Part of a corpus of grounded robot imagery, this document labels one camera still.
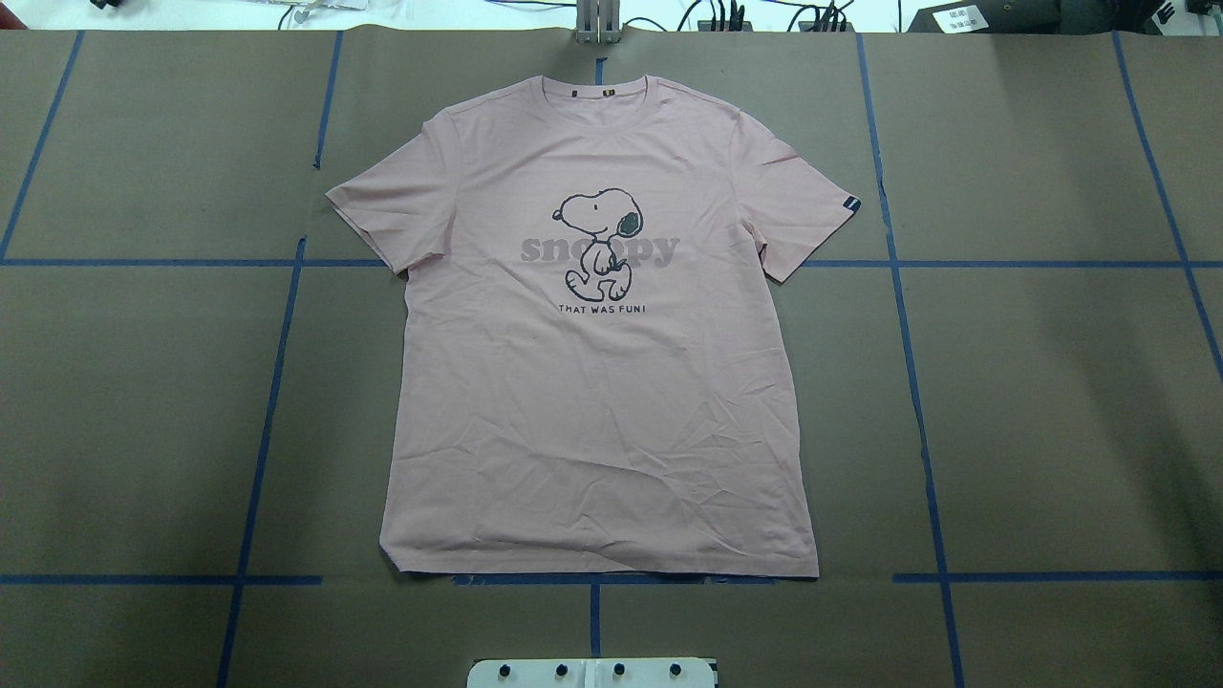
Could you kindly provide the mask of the pink Snoopy t-shirt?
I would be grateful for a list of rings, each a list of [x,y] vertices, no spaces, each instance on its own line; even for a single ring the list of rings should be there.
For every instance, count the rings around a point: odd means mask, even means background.
[[[764,123],[534,75],[327,200],[406,280],[397,569],[817,578],[769,284],[861,202]]]

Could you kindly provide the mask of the aluminium frame post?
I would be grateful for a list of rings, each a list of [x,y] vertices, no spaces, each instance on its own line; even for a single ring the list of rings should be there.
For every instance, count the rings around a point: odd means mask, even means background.
[[[575,40],[578,44],[615,44],[623,38],[619,0],[576,0]]]

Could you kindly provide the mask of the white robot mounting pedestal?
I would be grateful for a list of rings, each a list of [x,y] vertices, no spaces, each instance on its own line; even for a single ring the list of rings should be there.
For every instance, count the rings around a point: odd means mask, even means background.
[[[707,657],[506,657],[479,660],[467,687],[718,687]]]

